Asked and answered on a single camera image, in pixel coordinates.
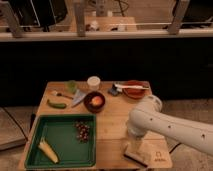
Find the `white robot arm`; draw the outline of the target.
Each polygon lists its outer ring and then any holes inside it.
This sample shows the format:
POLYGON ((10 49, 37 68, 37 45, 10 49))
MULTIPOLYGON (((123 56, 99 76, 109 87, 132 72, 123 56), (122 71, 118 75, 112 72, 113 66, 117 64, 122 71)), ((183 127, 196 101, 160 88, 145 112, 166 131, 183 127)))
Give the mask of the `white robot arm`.
POLYGON ((128 132, 143 137, 150 130, 213 156, 213 125, 163 114, 162 106, 157 96, 144 96, 129 112, 128 132))

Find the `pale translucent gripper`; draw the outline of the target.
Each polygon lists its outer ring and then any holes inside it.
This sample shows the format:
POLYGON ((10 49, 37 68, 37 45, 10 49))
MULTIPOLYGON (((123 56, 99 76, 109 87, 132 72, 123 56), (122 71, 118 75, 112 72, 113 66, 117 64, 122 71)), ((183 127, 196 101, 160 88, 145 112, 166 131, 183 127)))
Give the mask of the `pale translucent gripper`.
POLYGON ((142 152, 140 150, 141 145, 142 145, 141 136, 129 134, 127 144, 124 148, 124 154, 128 157, 141 156, 142 155, 142 152))

